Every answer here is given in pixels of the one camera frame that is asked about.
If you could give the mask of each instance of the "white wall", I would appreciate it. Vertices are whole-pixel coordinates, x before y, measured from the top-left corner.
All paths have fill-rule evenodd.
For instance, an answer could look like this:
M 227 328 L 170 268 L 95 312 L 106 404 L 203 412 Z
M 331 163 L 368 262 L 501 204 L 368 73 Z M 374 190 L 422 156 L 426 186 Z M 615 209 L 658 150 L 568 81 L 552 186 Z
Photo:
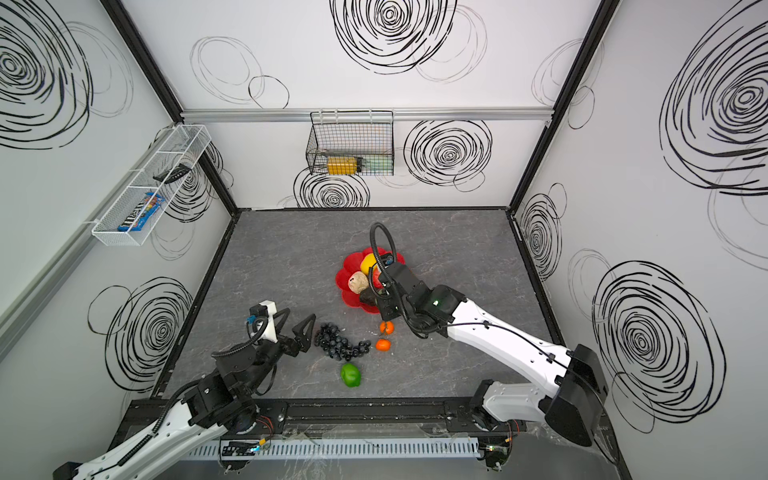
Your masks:
M 592 119 L 561 128 L 517 212 L 567 344 L 601 353 L 635 480 L 768 468 L 768 197 L 745 195 L 766 192 L 767 18 L 623 2 Z
M 187 109 L 281 108 L 286 90 L 289 108 L 539 105 L 537 68 L 584 37 L 599 2 L 419 0 L 410 15 L 371 2 L 391 8 L 363 9 L 359 22 L 344 3 L 125 2 Z M 379 55 L 363 52 L 365 42 Z M 252 84 L 254 101 L 247 84 L 260 75 L 272 78 Z
M 401 9 L 405 2 L 341 0 L 239 0 L 216 8 L 193 0 L 184 9 L 168 1 L 126 6 L 186 109 L 332 110 L 553 105 L 598 3 L 418 0 L 409 3 L 410 13 Z M 358 4 L 371 10 L 350 16 L 345 8 Z M 591 104 L 589 99 L 583 103 Z M 441 180 L 435 185 L 431 175 L 406 167 L 402 149 L 408 148 L 405 140 L 414 126 L 395 125 L 394 177 L 316 182 L 362 190 L 362 203 L 341 200 L 338 206 L 506 205 L 542 122 L 488 122 L 493 137 L 489 162 L 477 154 L 430 159 L 427 168 L 438 176 L 459 172 L 457 186 Z M 475 130 L 461 122 L 452 127 Z M 209 128 L 227 139 L 220 147 L 227 150 L 233 175 L 243 179 L 234 189 L 240 207 L 295 206 L 286 198 L 293 196 L 293 182 L 306 168 L 308 124 Z M 461 180 L 466 169 L 486 163 Z
M 420 149 L 419 152 L 413 151 L 418 148 L 418 145 L 414 147 L 413 140 L 416 132 L 406 142 L 416 125 L 417 122 L 395 123 L 393 176 L 321 175 L 313 178 L 306 173 L 304 156 L 311 124 L 207 126 L 227 159 L 227 169 L 238 179 L 232 192 L 239 207 L 466 207 L 509 203 L 544 122 L 453 121 L 423 124 L 422 127 L 434 127 L 434 131 L 445 133 L 427 133 L 421 137 L 441 137 L 445 139 L 442 147 L 448 144 L 456 146 L 458 155 L 463 156 L 454 166 L 449 166 L 449 161 L 443 163 L 445 168 L 439 169 L 442 174 L 435 174 L 425 167 L 440 166 L 438 161 L 432 161 L 439 153 L 422 155 Z M 441 148 L 438 142 L 424 144 L 428 145 L 428 152 L 437 152 Z M 409 172 L 403 155 L 409 156 L 418 177 Z M 473 170 L 475 167 L 479 168 L 477 173 Z
M 0 190 L 12 199 L 0 212 L 0 220 L 4 231 L 13 232 L 2 238 L 0 271 L 13 274 L 0 276 L 0 310 L 10 305 L 81 222 L 92 220 L 88 215 L 136 163 L 157 130 L 170 122 L 98 2 L 53 2 L 53 8 L 43 1 L 28 3 L 51 18 L 49 26 L 67 25 L 70 32 L 58 35 L 68 46 L 59 52 L 36 50 L 41 36 L 26 38 L 34 54 L 18 57 L 19 64 L 21 58 L 31 60 L 31 65 L 36 61 L 47 65 L 48 55 L 54 59 L 50 70 L 38 67 L 38 80 L 45 73 L 42 83 L 35 83 L 32 71 L 22 75 L 25 80 L 17 87 L 11 71 L 0 76 Z M 11 13 L 20 8 L 4 10 L 3 18 L 13 33 L 24 35 L 28 17 Z M 75 42 L 82 55 L 76 53 Z M 73 58 L 71 67 L 64 55 Z M 74 91 L 70 84 L 51 83 L 60 71 L 68 72 L 70 81 L 80 82 Z M 63 100 L 56 93 L 60 86 L 68 92 Z M 53 87 L 53 93 L 37 100 L 25 94 L 37 87 Z M 42 115 L 39 123 L 48 123 L 19 127 L 18 114 Z M 28 131 L 12 134 L 5 129 Z
M 2 3 L 0 31 L 0 309 L 89 220 L 169 122 L 98 0 L 26 5 L 51 19 L 54 30 L 46 35 L 68 46 L 72 62 L 55 68 L 70 68 L 70 82 L 85 78 L 80 85 L 92 89 L 92 104 L 77 103 L 72 91 L 57 99 L 54 88 L 51 107 L 15 90 L 9 75 L 21 78 L 23 68 L 9 61 L 6 35 L 18 33 L 28 42 L 27 65 L 46 65 L 57 54 L 41 50 L 40 38 L 24 36 L 24 18 L 34 20 L 16 15 L 20 5 Z M 92 86 L 78 69 L 91 72 Z M 24 101 L 7 101 L 12 94 Z M 59 104 L 65 118 L 52 114 Z M 8 131 L 15 115 L 38 114 L 49 122 Z M 153 386 L 229 219 L 196 169 L 145 245 L 99 243 L 90 251 L 0 363 L 1 477 L 50 478 L 60 464 L 86 461 L 109 446 L 127 402 Z M 129 298 L 138 308 L 124 308 Z M 133 327 L 137 335 L 129 338 Z M 116 350 L 116 344 L 137 350 Z

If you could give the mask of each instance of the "red plate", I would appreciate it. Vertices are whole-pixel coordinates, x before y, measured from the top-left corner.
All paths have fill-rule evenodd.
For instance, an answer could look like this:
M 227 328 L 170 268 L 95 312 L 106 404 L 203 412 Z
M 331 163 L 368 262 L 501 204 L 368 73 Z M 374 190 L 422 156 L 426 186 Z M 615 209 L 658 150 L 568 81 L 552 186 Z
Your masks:
M 384 250 L 384 249 L 383 249 L 383 248 L 381 248 L 381 247 L 378 247 L 378 250 L 379 250 L 379 255 L 383 255 L 384 253 L 386 253 L 386 250 Z M 368 255 L 369 253 L 373 253 L 373 248 L 371 248 L 371 247 L 368 247 L 368 248 L 366 248 L 365 250 L 363 250 L 363 251 L 362 251 L 362 256 L 363 256 L 363 257 L 365 257 L 365 256 L 366 256 L 366 255 Z
M 344 303 L 352 308 L 360 308 L 362 305 L 360 303 L 360 295 L 352 293 L 350 290 L 343 290 L 341 292 L 341 300 L 344 300 Z
M 365 257 L 366 256 L 362 253 L 355 252 L 351 255 L 348 255 L 348 257 L 344 259 L 344 269 L 349 272 L 347 279 L 349 279 L 353 273 L 360 271 L 360 264 L 362 263 L 362 259 Z
M 367 303 L 360 303 L 360 308 L 362 308 L 363 310 L 365 310 L 368 313 L 378 313 L 379 312 L 379 309 L 377 309 L 374 306 L 370 306 Z
M 339 272 L 336 274 L 336 286 L 339 287 L 341 290 L 344 290 L 346 292 L 352 292 L 352 290 L 349 289 L 349 277 L 350 273 L 344 270 L 343 268 L 339 270 Z

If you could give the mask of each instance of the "cable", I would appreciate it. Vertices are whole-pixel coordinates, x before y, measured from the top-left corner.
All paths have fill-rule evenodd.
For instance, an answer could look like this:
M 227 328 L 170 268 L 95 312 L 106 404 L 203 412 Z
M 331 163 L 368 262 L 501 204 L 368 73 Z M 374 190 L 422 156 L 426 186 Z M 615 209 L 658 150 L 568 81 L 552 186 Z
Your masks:
M 163 425 L 163 422 L 165 421 L 165 417 L 168 416 L 168 412 L 170 411 L 171 407 L 173 407 L 176 404 L 176 400 L 181 396 L 182 393 L 186 392 L 188 389 L 194 387 L 200 383 L 200 379 L 192 380 L 191 382 L 187 382 L 183 384 L 174 394 L 170 397 L 168 400 L 168 403 L 163 407 L 163 411 L 160 413 L 160 416 L 157 417 L 157 420 L 154 422 L 154 426 L 152 427 L 152 433 L 146 434 L 144 438 L 142 438 L 139 443 L 134 445 L 134 447 L 128 451 L 123 457 L 118 460 L 117 463 L 115 463 L 112 466 L 109 466 L 105 468 L 104 470 L 101 470 L 99 473 L 105 472 L 109 470 L 110 468 L 114 467 L 121 467 L 125 465 L 128 460 L 130 460 L 134 455 L 138 453 L 139 450 L 142 449 L 147 443 L 149 443 L 150 440 L 152 440 L 154 437 L 157 436 L 157 433 L 160 431 L 160 427 Z
M 258 396 L 266 395 L 272 389 L 272 384 L 275 383 L 275 375 L 277 375 L 277 364 L 272 367 L 272 378 L 270 379 L 270 384 L 267 386 L 266 390 L 259 392 L 259 386 L 256 386 L 256 388 L 253 389 L 253 393 Z
M 400 315 L 402 315 L 403 321 L 406 323 L 408 328 L 411 329 L 411 332 L 413 332 L 414 335 L 416 335 L 417 337 L 419 337 L 422 340 L 426 340 L 426 339 L 429 338 L 429 334 L 430 333 L 437 332 L 438 330 L 440 330 L 441 327 L 438 326 L 438 325 L 434 325 L 434 326 L 429 327 L 427 329 L 422 329 L 422 328 L 419 328 L 419 327 L 415 326 L 412 323 L 411 318 L 410 318 L 410 316 L 408 314 L 408 311 L 406 310 L 406 305 L 402 301 L 402 295 L 404 293 L 401 293 L 399 291 L 399 285 L 397 284 L 395 279 L 392 278 L 392 275 L 389 274 L 389 271 L 387 271 L 387 269 L 384 268 L 385 267 L 384 262 L 382 261 L 382 257 L 379 254 L 379 246 L 376 244 L 376 231 L 377 230 L 381 230 L 382 232 L 384 232 L 384 235 L 386 236 L 386 239 L 389 242 L 389 249 L 392 251 L 392 257 L 396 261 L 397 261 L 397 247 L 395 246 L 395 241 L 392 239 L 392 234 L 389 232 L 387 227 L 384 226 L 383 223 L 381 223 L 381 222 L 374 222 L 373 225 L 371 225 L 371 230 L 370 230 L 371 250 L 372 250 L 372 253 L 373 253 L 373 257 L 376 259 L 376 265 L 379 267 L 379 272 L 381 272 L 381 274 L 385 277 L 387 285 L 388 286 L 392 286 L 392 288 L 395 289 L 394 295 L 395 295 L 395 298 L 397 299 L 397 307 L 400 310 Z M 376 289 L 373 288 L 373 279 L 372 279 L 371 270 L 372 270 L 372 268 L 369 269 L 369 283 L 371 285 L 371 290 L 373 290 L 374 294 L 376 294 L 376 296 L 378 298 L 386 298 L 386 297 L 380 296 L 376 292 Z
M 259 320 L 261 320 L 261 325 L 259 326 L 259 329 L 248 340 L 246 340 L 243 343 L 238 343 L 236 345 L 233 345 L 226 350 L 221 350 L 219 352 L 212 352 L 210 356 L 217 359 L 224 356 L 234 355 L 235 353 L 238 353 L 239 351 L 246 349 L 249 346 L 253 345 L 254 343 L 258 342 L 261 336 L 264 334 L 264 331 L 266 330 L 266 325 L 269 323 L 269 319 L 267 319 L 265 316 L 260 316 L 256 318 L 253 322 L 256 323 Z
M 568 366 L 566 366 L 566 365 L 563 365 L 562 363 L 560 363 L 559 361 L 557 361 L 557 360 L 555 360 L 555 359 L 553 359 L 553 358 L 550 358 L 550 357 L 549 357 L 549 352 L 545 352 L 543 349 L 541 349 L 541 347 L 539 347 L 538 345 L 536 345 L 535 343 L 533 343 L 531 340 L 529 340 L 529 339 L 525 338 L 525 337 L 524 337 L 523 335 L 521 335 L 520 333 L 517 333 L 517 332 L 515 332 L 514 330 L 512 330 L 512 329 L 508 329 L 508 328 L 506 328 L 506 327 L 503 327 L 503 326 L 501 326 L 501 325 L 496 325 L 495 323 L 491 323 L 491 322 L 489 322 L 488 320 L 486 320 L 486 321 L 484 321 L 484 322 L 470 322 L 470 323 L 449 323 L 449 324 L 447 324 L 446 326 L 470 326 L 470 325 L 480 325 L 480 326 L 485 326 L 485 327 L 494 326 L 494 327 L 496 327 L 496 328 L 498 328 L 498 329 L 502 329 L 502 330 L 504 330 L 505 332 L 514 333 L 515 335 L 519 336 L 520 338 L 522 338 L 523 340 L 525 340 L 527 343 L 531 344 L 531 346 L 532 346 L 532 347 L 534 347 L 536 350 L 538 350 L 539 352 L 541 352 L 541 353 L 542 353 L 544 356 L 546 356 L 547 358 L 549 358 L 549 359 L 550 359 L 552 362 L 554 362 L 554 363 L 557 363 L 559 366 L 563 367 L 563 368 L 565 369 L 565 371 L 566 371 L 566 372 L 571 372 L 571 373 L 573 373 L 573 374 L 574 374 L 575 376 L 577 376 L 577 377 L 578 377 L 578 378 L 579 378 L 579 379 L 580 379 L 582 382 L 584 382 L 584 384 L 585 384 L 585 385 L 586 385 L 586 386 L 587 386 L 587 387 L 588 387 L 588 388 L 589 388 L 589 389 L 590 389 L 590 390 L 591 390 L 591 391 L 594 393 L 594 396 L 595 396 L 595 397 L 598 399 L 598 402 L 600 403 L 600 406 L 602 407 L 602 409 L 603 409 L 603 412 L 605 411 L 605 405 L 603 404 L 603 401 L 600 399 L 600 393 L 599 393 L 599 391 L 597 391 L 597 390 L 596 390 L 596 389 L 595 389 L 595 388 L 594 388 L 594 387 L 593 387 L 593 386 L 590 384 L 590 382 L 589 382 L 589 381 L 588 381 L 586 378 L 584 378 L 583 376 L 581 376 L 579 373 L 575 372 L 573 369 L 569 368 Z

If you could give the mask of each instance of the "m&m's package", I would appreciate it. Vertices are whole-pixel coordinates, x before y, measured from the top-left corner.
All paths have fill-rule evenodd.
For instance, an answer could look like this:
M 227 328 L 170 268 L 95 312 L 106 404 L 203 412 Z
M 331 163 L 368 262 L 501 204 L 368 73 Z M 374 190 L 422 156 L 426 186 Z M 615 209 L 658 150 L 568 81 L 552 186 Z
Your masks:
M 149 220 L 160 205 L 165 201 L 160 194 L 152 197 L 152 192 L 147 192 L 141 202 L 131 211 L 131 214 L 118 227 L 119 232 L 140 232 L 144 224 Z

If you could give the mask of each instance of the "marble surface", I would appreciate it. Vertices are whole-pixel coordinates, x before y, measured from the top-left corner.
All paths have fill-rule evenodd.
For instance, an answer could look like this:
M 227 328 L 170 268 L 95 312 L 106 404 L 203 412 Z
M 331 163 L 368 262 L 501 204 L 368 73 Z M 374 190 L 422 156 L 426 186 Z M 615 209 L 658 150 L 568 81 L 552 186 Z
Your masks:
M 212 351 L 245 340 L 248 309 L 263 300 L 291 309 L 288 332 L 315 313 L 316 330 L 334 322 L 355 343 L 375 342 L 379 316 L 344 305 L 334 283 L 344 257 L 369 245 L 374 221 L 389 228 L 398 252 L 427 285 L 451 286 L 498 318 L 550 339 L 501 210 L 250 211 L 237 224 L 167 392 L 213 370 Z M 483 379 L 525 381 L 474 347 L 437 334 L 421 340 L 395 322 L 389 352 L 353 360 L 362 373 L 359 387 L 340 379 L 343 361 L 313 346 L 280 360 L 265 398 L 471 396 Z

